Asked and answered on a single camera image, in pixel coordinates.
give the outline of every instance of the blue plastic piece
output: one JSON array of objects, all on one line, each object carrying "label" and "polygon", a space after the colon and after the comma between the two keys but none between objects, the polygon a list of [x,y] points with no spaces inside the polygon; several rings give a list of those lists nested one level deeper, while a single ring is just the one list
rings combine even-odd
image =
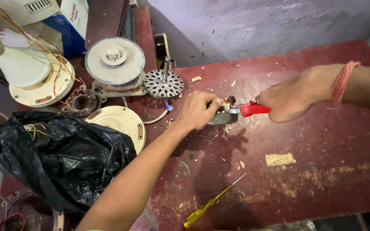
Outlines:
[{"label": "blue plastic piece", "polygon": [[165,101],[165,105],[167,106],[167,110],[172,111],[173,107],[168,105],[168,102],[166,99],[164,99],[164,101]]}]

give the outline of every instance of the red wire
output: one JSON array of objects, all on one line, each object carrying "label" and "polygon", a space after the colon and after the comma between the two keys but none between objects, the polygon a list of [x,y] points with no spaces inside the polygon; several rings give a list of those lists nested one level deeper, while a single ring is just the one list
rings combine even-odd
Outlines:
[{"label": "red wire", "polygon": [[25,227],[25,216],[22,213],[13,213],[13,214],[9,215],[7,218],[5,218],[1,221],[1,227],[3,227],[4,223],[8,220],[8,218],[10,218],[14,215],[20,215],[22,217],[22,219],[24,220],[24,223],[22,224],[22,227],[21,227],[21,231],[23,231],[24,227]]}]

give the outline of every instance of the yellow wire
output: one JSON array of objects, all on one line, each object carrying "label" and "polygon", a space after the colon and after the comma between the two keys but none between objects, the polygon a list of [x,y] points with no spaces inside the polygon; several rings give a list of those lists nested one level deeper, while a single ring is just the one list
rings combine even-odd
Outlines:
[{"label": "yellow wire", "polygon": [[41,131],[39,131],[39,130],[27,130],[27,132],[40,132],[40,133],[42,133],[42,134],[44,134],[44,135],[49,136],[49,134],[43,133],[43,132],[41,132]]}]

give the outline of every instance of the cardboard box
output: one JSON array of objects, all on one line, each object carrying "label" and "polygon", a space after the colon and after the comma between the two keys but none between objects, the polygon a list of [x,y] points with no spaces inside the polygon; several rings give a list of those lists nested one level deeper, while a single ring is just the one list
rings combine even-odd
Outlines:
[{"label": "cardboard box", "polygon": [[87,0],[62,1],[60,11],[42,20],[62,34],[64,56],[80,56],[86,52],[85,36],[88,23]]}]

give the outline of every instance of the wooden table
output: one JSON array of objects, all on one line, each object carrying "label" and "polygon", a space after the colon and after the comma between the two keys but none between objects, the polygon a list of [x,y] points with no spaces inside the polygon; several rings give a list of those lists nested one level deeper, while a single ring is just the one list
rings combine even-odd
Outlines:
[{"label": "wooden table", "polygon": [[[146,55],[148,63],[152,54]],[[175,69],[186,88],[182,98],[170,101],[171,112],[146,126],[146,145],[175,120],[194,90],[233,95],[238,103],[246,103],[309,67],[350,60],[370,66],[370,48],[363,40]],[[84,57],[70,62],[76,76],[90,87],[93,79],[84,68]],[[144,71],[153,68],[149,65]],[[192,83],[196,76],[202,80]],[[145,121],[157,118],[165,108],[162,100],[150,95],[127,101]],[[123,102],[108,98],[103,107],[111,105]],[[231,128],[228,134],[225,126],[192,132],[167,161],[131,230],[185,230],[183,219],[245,172],[247,176],[189,230],[237,230],[370,211],[370,111],[352,105],[337,111],[325,108],[315,105],[303,117],[283,124],[271,122],[267,115],[240,117],[226,126]],[[295,163],[266,163],[266,155],[289,153]]]}]

